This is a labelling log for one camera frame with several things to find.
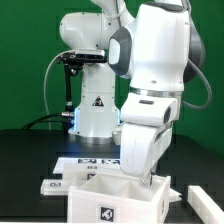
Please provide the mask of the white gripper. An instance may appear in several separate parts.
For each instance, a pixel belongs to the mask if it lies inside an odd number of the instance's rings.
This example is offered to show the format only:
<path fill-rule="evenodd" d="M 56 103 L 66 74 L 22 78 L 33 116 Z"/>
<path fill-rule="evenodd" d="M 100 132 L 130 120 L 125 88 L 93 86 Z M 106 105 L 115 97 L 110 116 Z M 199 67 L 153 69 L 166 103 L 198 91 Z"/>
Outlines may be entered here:
<path fill-rule="evenodd" d="M 151 186 L 151 169 L 171 142 L 172 121 L 178 112 L 175 98 L 129 93 L 121 109 L 120 165 L 126 175 L 143 178 Z"/>

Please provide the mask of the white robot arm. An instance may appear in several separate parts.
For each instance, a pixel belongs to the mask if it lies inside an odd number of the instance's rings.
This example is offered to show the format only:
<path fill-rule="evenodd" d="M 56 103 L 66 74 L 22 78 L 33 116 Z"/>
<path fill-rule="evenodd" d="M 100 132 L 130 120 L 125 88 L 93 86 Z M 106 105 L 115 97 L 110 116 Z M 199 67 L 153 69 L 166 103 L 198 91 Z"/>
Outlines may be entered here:
<path fill-rule="evenodd" d="M 184 106 L 185 83 L 199 74 L 205 49 L 189 0 L 151 0 L 137 14 L 125 0 L 91 0 L 100 13 L 69 13 L 60 24 L 70 71 L 83 72 L 70 134 L 114 141 L 124 174 L 149 184 Z"/>

